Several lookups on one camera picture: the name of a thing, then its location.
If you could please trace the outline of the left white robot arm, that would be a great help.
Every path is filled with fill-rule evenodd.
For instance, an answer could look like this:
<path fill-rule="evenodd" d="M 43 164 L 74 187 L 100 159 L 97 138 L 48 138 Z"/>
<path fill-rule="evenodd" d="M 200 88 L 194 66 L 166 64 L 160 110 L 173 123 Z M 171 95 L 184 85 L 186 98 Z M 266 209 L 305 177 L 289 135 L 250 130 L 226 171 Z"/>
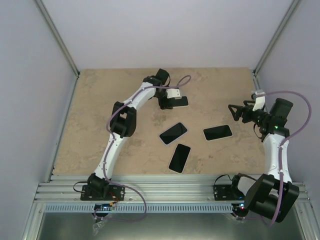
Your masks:
<path fill-rule="evenodd" d="M 83 195 L 87 194 L 90 198 L 99 200 L 108 197 L 110 180 L 120 151 L 136 130 L 137 111 L 152 98 L 168 99 L 166 92 L 168 86 L 165 85 L 168 79 L 170 74 L 160 68 L 156 75 L 145 77 L 139 89 L 131 97 L 123 102 L 115 102 L 106 126 L 109 132 L 107 147 L 99 165 L 89 176 L 87 185 L 83 187 Z"/>

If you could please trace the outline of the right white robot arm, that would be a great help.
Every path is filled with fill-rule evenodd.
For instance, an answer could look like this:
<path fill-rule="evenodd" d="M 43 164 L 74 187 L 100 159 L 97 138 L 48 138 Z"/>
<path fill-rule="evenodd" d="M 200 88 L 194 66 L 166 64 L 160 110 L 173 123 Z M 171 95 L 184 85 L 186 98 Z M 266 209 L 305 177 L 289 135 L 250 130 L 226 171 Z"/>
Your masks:
<path fill-rule="evenodd" d="M 244 208 L 272 223 L 284 220 L 299 196 L 288 170 L 287 148 L 290 131 L 285 127 L 293 103 L 277 98 L 270 110 L 264 111 L 264 97 L 243 105 L 228 105 L 235 121 L 253 122 L 261 133 L 265 153 L 265 172 L 254 179 L 243 173 L 232 178 L 229 193 L 236 200 L 244 200 Z"/>

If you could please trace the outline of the blue phone black screen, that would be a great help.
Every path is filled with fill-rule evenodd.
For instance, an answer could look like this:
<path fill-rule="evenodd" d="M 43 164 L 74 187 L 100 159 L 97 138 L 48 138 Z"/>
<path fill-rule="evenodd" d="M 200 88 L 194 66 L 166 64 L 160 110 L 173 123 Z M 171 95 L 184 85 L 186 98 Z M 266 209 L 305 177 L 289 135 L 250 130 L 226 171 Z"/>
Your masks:
<path fill-rule="evenodd" d="M 187 96 L 182 96 L 178 98 L 173 98 L 171 100 L 172 107 L 173 108 L 178 108 L 178 107 L 186 107 L 189 105 L 188 97 Z"/>

